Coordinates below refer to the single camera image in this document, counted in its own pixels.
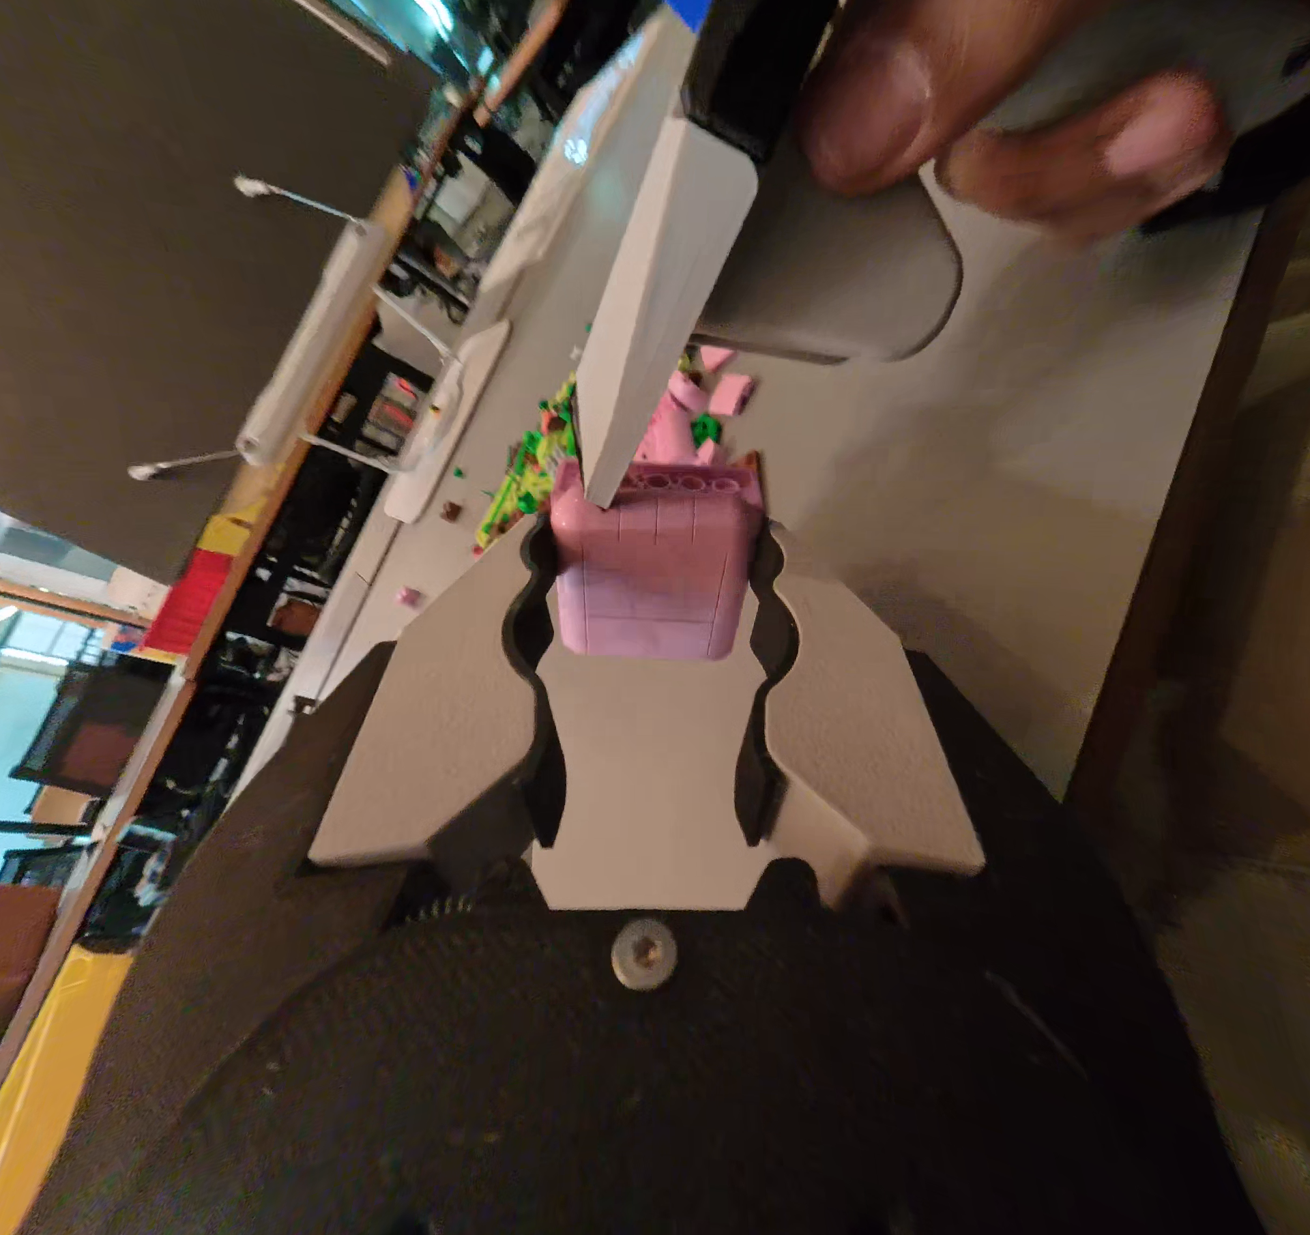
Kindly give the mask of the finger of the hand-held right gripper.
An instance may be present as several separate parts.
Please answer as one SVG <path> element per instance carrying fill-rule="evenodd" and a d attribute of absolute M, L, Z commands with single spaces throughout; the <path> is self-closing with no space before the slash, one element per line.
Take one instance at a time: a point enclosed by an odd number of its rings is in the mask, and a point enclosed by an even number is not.
<path fill-rule="evenodd" d="M 755 164 L 667 117 L 576 370 L 585 498 L 607 510 L 755 202 Z"/>

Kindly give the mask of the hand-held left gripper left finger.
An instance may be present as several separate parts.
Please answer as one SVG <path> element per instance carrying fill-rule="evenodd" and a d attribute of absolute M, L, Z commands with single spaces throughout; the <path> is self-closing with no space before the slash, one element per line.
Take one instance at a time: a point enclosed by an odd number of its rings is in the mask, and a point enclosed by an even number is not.
<path fill-rule="evenodd" d="M 321 868 L 430 863 L 478 881 L 550 848 L 567 791 L 539 675 L 555 638 L 549 524 L 516 524 L 410 622 L 307 858 Z"/>

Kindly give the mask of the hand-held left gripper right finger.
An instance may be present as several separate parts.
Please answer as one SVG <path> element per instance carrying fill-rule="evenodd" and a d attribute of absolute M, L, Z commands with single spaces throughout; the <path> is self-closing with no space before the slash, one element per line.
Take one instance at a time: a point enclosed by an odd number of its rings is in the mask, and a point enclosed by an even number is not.
<path fill-rule="evenodd" d="M 762 680 L 735 764 L 747 844 L 806 865 L 833 910 L 893 870 L 977 877 L 986 854 L 902 641 L 778 523 L 750 584 Z"/>

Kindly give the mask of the large pink toy brick block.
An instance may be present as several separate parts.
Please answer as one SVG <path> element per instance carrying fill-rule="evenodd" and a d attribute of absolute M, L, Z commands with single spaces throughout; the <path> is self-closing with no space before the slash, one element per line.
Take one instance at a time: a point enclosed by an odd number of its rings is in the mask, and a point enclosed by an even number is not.
<path fill-rule="evenodd" d="M 560 638 L 580 656 L 720 661 L 732 648 L 764 500 L 754 461 L 634 463 L 610 507 L 580 464 L 555 474 Z"/>

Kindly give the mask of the person's right hand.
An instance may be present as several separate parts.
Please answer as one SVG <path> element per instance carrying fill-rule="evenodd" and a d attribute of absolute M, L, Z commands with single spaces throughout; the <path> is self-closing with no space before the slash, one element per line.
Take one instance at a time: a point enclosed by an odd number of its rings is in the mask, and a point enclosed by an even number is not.
<path fill-rule="evenodd" d="M 1111 0 L 876 0 L 843 19 L 798 117 L 816 180 L 873 195 L 933 164 L 953 200 L 1089 244 L 1212 182 L 1233 134 L 1190 70 L 1162 71 L 1031 134 L 981 121 L 1048 49 Z"/>

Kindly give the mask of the pile of colourful toy bricks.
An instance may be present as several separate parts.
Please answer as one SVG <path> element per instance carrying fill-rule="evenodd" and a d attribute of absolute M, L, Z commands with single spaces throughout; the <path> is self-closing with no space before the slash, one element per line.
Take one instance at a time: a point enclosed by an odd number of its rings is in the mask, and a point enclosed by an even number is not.
<path fill-rule="evenodd" d="M 754 376 L 731 369 L 737 357 L 735 350 L 718 346 L 684 350 L 639 441 L 623 488 L 663 486 L 654 470 L 680 467 L 705 471 L 713 490 L 727 491 L 734 487 L 727 473 L 742 471 L 752 503 L 762 507 L 759 451 L 730 454 L 724 437 L 724 427 L 744 414 L 758 387 Z M 511 447 L 501 487 L 488 494 L 471 548 L 474 557 L 521 520 L 549 508 L 562 468 L 579 458 L 576 392 L 577 375 L 572 373 L 552 399 L 539 403 L 536 424 Z"/>

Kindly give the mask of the white flat tray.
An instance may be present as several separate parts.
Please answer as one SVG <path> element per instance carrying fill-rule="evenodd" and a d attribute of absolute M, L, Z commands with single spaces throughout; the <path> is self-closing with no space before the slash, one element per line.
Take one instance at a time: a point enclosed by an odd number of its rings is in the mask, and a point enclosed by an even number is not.
<path fill-rule="evenodd" d="M 455 449 L 509 343 L 512 326 L 499 320 L 465 340 L 444 363 L 434 396 L 388 481 L 384 514 L 404 525 L 417 523 L 447 473 Z"/>

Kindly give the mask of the red plastic bin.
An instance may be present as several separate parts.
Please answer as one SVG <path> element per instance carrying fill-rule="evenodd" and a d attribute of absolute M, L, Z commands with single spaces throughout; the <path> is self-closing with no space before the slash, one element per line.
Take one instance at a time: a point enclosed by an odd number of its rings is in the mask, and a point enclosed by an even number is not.
<path fill-rule="evenodd" d="M 139 643 L 142 655 L 185 661 L 202 633 L 236 554 L 195 550 Z"/>

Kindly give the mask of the small yellow plastic bin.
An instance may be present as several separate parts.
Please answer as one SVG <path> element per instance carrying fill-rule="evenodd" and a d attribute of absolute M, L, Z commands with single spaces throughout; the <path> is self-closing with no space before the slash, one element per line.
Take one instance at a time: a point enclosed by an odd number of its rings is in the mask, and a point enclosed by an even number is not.
<path fill-rule="evenodd" d="M 260 511 L 260 503 L 250 503 L 237 510 L 210 517 L 196 541 L 195 550 L 236 558 L 246 547 Z"/>

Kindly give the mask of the white tube with metal arms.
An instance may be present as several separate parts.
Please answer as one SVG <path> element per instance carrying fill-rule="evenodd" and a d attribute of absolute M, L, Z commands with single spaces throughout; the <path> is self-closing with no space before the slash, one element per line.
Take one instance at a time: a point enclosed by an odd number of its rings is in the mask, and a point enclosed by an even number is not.
<path fill-rule="evenodd" d="M 321 266 L 319 283 L 303 316 L 270 380 L 249 410 L 232 450 L 131 466 L 127 474 L 138 484 L 149 484 L 181 470 L 230 458 L 242 458 L 256 468 L 270 467 L 296 433 L 303 406 L 326 375 L 337 336 L 346 328 L 356 296 L 367 291 L 371 282 L 371 264 L 385 244 L 384 227 L 368 217 L 353 217 L 329 204 L 243 174 L 233 178 L 233 185 L 237 194 L 249 200 L 289 201 L 334 217 L 343 222 L 343 228 Z"/>

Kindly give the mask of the brown plastic bin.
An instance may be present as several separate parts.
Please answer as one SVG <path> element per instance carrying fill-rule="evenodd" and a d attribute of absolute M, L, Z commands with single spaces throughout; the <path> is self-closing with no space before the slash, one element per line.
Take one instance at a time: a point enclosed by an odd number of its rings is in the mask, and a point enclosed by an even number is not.
<path fill-rule="evenodd" d="M 1 885 L 1 1033 L 17 1013 L 58 917 L 60 891 Z"/>

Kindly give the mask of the large yellow plastic bin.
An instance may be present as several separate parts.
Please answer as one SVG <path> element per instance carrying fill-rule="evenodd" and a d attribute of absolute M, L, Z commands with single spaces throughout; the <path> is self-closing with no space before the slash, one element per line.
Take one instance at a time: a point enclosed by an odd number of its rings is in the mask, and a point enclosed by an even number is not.
<path fill-rule="evenodd" d="M 74 947 L 1 1089 L 1 1231 L 16 1232 L 70 1127 L 134 954 Z"/>

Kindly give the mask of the black partition panel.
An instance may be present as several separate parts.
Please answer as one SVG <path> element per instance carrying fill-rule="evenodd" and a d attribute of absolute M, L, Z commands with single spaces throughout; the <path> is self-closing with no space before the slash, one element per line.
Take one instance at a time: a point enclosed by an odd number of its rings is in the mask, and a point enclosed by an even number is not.
<path fill-rule="evenodd" d="M 435 77 L 320 0 L 1 0 L 3 514 L 164 585 Z"/>

